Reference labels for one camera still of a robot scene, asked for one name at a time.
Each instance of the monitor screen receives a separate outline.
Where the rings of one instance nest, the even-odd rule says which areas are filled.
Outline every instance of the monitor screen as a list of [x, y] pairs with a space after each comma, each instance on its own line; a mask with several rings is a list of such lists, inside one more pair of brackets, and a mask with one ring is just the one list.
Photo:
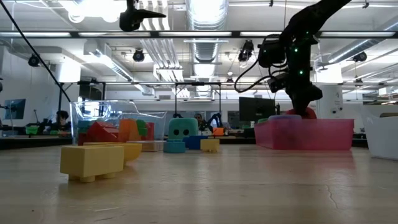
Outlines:
[[258, 121], [275, 114], [275, 100], [239, 97], [239, 119], [241, 121]]
[[5, 119], [24, 119], [25, 103], [26, 99], [6, 100], [4, 105], [10, 107], [10, 109], [6, 110]]

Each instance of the person sitting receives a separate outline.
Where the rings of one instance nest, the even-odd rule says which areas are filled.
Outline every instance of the person sitting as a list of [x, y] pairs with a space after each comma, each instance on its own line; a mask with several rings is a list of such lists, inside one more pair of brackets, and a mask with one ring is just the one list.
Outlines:
[[69, 118], [68, 112], [58, 111], [57, 112], [57, 121], [51, 129], [54, 131], [70, 132], [72, 127], [70, 125], [70, 122], [67, 122], [68, 118]]

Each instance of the small yellow block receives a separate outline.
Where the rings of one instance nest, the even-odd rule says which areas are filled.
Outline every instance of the small yellow block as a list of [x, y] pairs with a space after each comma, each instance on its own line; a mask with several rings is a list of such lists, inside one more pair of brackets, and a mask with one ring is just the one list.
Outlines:
[[200, 140], [200, 149], [203, 152], [218, 152], [220, 149], [219, 139], [202, 139]]
[[136, 160], [142, 151], [142, 144], [136, 143], [123, 143], [123, 142], [86, 142], [85, 146], [97, 146], [97, 145], [107, 145], [107, 146], [122, 146], [124, 148], [124, 163], [127, 161]]
[[124, 148], [122, 146], [68, 146], [61, 150], [60, 172], [70, 180], [92, 182], [95, 176], [114, 177], [123, 170]]

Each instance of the blue block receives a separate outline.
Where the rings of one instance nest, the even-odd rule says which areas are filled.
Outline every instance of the blue block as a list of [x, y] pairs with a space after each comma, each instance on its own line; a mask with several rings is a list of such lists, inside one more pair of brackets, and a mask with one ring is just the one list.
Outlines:
[[164, 143], [163, 151], [165, 153], [184, 153], [185, 143], [181, 141], [167, 141]]
[[202, 139], [208, 139], [208, 136], [190, 136], [189, 149], [200, 150], [200, 140]]
[[189, 137], [183, 138], [182, 141], [185, 142], [185, 147], [189, 148]]
[[195, 118], [174, 118], [169, 123], [169, 139], [182, 140], [198, 134], [198, 121]]

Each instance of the table surface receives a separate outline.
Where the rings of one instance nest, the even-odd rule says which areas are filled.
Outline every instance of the table surface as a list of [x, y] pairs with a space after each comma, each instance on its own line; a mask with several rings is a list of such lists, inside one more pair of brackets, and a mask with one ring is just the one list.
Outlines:
[[68, 182], [60, 147], [0, 151], [2, 223], [397, 223], [398, 162], [222, 145], [143, 152], [115, 179]]

